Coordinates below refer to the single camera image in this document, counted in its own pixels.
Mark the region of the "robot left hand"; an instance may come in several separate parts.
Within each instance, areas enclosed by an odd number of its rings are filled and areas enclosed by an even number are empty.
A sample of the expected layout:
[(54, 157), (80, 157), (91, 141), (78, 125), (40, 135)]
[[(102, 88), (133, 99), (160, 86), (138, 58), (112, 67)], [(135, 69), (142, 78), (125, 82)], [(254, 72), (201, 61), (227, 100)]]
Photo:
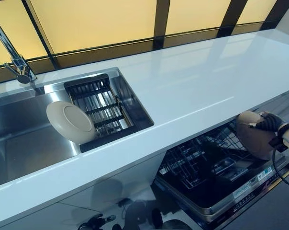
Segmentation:
[(87, 222), (82, 223), (78, 230), (101, 230), (101, 227), (108, 222), (114, 221), (115, 215), (104, 217), (102, 213), (94, 215)]

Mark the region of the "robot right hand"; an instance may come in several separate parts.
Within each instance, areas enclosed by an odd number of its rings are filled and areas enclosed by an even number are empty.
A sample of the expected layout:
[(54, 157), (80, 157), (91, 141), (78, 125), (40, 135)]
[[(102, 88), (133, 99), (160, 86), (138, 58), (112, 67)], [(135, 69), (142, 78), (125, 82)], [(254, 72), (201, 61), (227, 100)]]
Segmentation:
[(264, 131), (277, 132), (286, 124), (285, 121), (273, 113), (261, 112), (258, 115), (260, 116), (261, 120), (256, 123), (248, 123), (249, 127)]

